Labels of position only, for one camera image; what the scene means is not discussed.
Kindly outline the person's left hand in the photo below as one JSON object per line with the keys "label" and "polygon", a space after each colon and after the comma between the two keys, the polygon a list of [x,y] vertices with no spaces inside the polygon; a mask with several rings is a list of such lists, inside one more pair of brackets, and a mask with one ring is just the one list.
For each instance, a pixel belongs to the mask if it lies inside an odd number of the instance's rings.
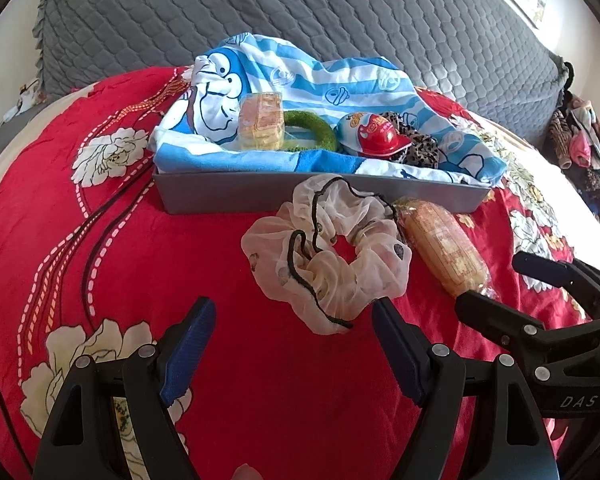
{"label": "person's left hand", "polygon": [[248,464],[242,464],[234,471],[232,480],[263,480],[263,477],[257,469]]}

